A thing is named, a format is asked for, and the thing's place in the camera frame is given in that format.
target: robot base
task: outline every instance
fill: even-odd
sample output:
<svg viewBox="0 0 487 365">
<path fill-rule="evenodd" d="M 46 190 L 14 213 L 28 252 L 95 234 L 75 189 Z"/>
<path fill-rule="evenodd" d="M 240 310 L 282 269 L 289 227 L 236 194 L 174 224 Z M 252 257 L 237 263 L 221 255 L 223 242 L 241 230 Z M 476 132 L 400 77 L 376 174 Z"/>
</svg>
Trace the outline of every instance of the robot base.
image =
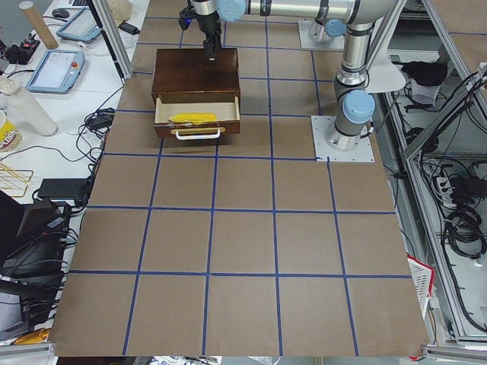
<svg viewBox="0 0 487 365">
<path fill-rule="evenodd" d="M 373 163 L 374 153 L 372 152 L 371 141 L 368 137 L 360 139 L 357 147 L 352 151 L 342 152 L 332 148 L 325 138 L 326 130 L 335 122 L 335 116 L 311 116 L 313 128 L 314 150 L 317 162 L 361 162 Z M 364 127 L 362 134 L 367 133 Z"/>
<path fill-rule="evenodd" d="M 330 43 L 316 43 L 310 36 L 309 31 L 314 21 L 299 21 L 299 39 L 301 41 L 301 49 L 314 51 L 337 51 L 342 52 L 345 45 L 345 36 L 338 36 Z"/>
</svg>

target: white bottle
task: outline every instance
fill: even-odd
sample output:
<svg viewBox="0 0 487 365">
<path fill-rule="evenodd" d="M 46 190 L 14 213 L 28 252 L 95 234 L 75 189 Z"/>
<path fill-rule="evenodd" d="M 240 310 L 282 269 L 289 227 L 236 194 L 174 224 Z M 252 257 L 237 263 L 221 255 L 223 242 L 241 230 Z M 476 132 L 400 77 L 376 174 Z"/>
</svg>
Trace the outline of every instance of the white bottle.
<svg viewBox="0 0 487 365">
<path fill-rule="evenodd" d="M 37 133 L 46 137 L 57 133 L 57 124 L 32 94 L 20 86 L 19 83 L 5 76 L 1 76 L 0 92 L 7 96 L 8 104 L 14 106 L 30 125 L 33 126 Z"/>
</svg>

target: white handle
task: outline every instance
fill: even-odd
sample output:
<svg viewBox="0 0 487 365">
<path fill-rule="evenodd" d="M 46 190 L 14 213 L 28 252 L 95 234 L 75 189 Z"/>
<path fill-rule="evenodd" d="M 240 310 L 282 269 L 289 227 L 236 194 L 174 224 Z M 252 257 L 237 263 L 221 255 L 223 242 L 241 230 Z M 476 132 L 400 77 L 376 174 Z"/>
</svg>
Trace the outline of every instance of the white handle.
<svg viewBox="0 0 487 365">
<path fill-rule="evenodd" d="M 216 134 L 214 135 L 180 135 L 180 131 L 176 131 L 176 138 L 180 141 L 188 141 L 188 140 L 195 140 L 195 139 L 216 139 L 220 138 L 221 129 L 217 129 Z"/>
</svg>

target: orange object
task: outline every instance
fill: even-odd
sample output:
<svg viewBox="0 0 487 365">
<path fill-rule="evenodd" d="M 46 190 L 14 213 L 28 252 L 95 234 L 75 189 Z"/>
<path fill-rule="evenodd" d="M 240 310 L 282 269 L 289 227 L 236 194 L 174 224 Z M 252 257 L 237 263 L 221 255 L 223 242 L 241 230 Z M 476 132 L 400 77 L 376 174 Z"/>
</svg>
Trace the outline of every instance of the orange object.
<svg viewBox="0 0 487 365">
<path fill-rule="evenodd" d="M 39 328 L 36 331 L 23 335 L 14 341 L 14 344 L 38 344 L 47 339 L 50 329 Z"/>
</svg>

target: computer mouse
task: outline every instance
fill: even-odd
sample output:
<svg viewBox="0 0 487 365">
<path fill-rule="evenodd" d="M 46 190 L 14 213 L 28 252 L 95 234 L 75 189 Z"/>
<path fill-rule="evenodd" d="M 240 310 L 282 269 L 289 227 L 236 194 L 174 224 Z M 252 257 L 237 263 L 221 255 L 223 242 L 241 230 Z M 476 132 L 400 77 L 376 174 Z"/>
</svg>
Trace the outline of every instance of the computer mouse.
<svg viewBox="0 0 487 365">
<path fill-rule="evenodd" d="M 69 11 L 66 9 L 54 9 L 53 10 L 53 17 L 60 17 L 61 19 L 69 17 Z"/>
</svg>

